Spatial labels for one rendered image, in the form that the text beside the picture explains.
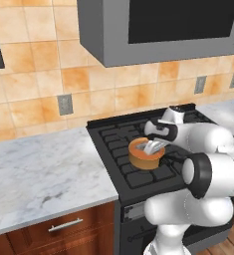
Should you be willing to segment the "grey microwave with dark window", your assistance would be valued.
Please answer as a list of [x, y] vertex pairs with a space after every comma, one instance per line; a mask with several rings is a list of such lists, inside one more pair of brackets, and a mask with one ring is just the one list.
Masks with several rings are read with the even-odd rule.
[[106, 67], [234, 55], [234, 0], [78, 0], [78, 17]]

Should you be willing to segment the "brown wooden drawer front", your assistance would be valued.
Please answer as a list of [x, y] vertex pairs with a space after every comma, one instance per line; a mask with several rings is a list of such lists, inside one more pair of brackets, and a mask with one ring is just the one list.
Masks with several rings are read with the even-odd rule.
[[[71, 237], [75, 234], [80, 234], [91, 229], [111, 224], [114, 222], [114, 208], [115, 204], [113, 202], [105, 203], [8, 232], [7, 236], [15, 253], [21, 254], [28, 250], [66, 239], [67, 237]], [[57, 226], [74, 221], [77, 218], [82, 218], [84, 221], [65, 229], [48, 232], [48, 229], [50, 229], [52, 225]]]

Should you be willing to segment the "black stove with oven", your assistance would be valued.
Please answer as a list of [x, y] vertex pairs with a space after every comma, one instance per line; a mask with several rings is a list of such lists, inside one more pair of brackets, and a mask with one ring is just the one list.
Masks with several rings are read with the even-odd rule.
[[[184, 111], [183, 121], [186, 124], [209, 123], [220, 126], [199, 112], [194, 104], [174, 107]], [[181, 169], [189, 152], [179, 146], [168, 145], [158, 168], [153, 170], [137, 168], [128, 159], [129, 143], [135, 138], [147, 137], [144, 134], [145, 124], [161, 119], [166, 109], [90, 121], [87, 125], [93, 143], [118, 193], [116, 255], [143, 255], [144, 249], [153, 240], [157, 230], [144, 215], [145, 202], [152, 196], [186, 187]], [[228, 223], [221, 226], [191, 225], [184, 232], [182, 243], [191, 255], [197, 255], [198, 252], [223, 242], [228, 237], [233, 222], [234, 214]], [[132, 242], [127, 241], [127, 237], [140, 233], [141, 229], [152, 228], [155, 228], [155, 232]]]

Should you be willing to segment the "grey marinade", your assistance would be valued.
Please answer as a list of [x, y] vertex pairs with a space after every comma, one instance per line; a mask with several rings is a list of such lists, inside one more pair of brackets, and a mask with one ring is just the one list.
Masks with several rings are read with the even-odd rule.
[[148, 144], [147, 140], [141, 141], [140, 143], [138, 143], [135, 148], [138, 150], [144, 150], [146, 145]]

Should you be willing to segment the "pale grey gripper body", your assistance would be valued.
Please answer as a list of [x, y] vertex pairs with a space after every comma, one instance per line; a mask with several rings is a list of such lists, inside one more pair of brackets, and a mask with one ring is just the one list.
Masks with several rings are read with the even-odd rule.
[[165, 147], [165, 142], [160, 141], [160, 140], [150, 140], [145, 148], [144, 148], [144, 152], [148, 155], [154, 154], [156, 152], [158, 152], [159, 150], [161, 150], [163, 147]]

